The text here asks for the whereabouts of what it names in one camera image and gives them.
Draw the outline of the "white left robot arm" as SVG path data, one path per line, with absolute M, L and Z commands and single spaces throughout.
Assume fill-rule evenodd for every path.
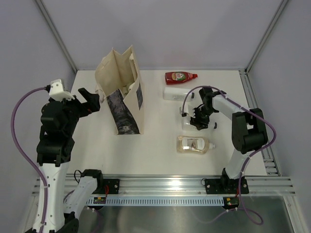
M 100 110 L 100 98 L 80 88 L 85 98 L 81 103 L 76 96 L 60 101 L 50 98 L 41 110 L 41 129 L 36 148 L 37 162 L 42 173 L 39 203 L 35 222 L 30 233 L 76 233 L 79 217 L 90 195 L 104 189 L 100 170 L 86 169 L 82 172 L 78 186 L 64 201 L 65 179 L 71 152 L 72 138 L 80 118 Z

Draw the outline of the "small white bottle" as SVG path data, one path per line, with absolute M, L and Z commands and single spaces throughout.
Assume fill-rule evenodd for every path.
M 182 125 L 182 130 L 198 131 L 195 126 L 190 125 L 190 116 L 182 117 L 181 125 Z M 208 123 L 208 129 L 205 129 L 205 130 L 215 130 L 217 128 L 218 128 L 217 122 L 210 121 Z

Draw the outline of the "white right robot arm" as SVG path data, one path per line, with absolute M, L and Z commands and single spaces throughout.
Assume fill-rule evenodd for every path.
M 200 86 L 202 104 L 194 108 L 190 124 L 197 130 L 207 129 L 210 116 L 222 113 L 231 120 L 231 140 L 234 151 L 219 178 L 205 179 L 207 194 L 247 194 L 245 169 L 254 153 L 268 142 L 262 110 L 248 109 L 231 100 L 227 94 L 209 86 Z

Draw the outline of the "beige canvas tote bag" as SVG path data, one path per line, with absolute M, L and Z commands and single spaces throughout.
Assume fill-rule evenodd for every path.
M 112 49 L 95 70 L 96 91 L 106 101 L 117 135 L 144 133 L 144 84 L 134 47 Z

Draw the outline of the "clear amber soap bottle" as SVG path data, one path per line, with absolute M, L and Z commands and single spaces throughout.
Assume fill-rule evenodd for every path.
M 178 136 L 176 150 L 178 153 L 205 154 L 208 150 L 214 149 L 215 145 L 206 137 Z

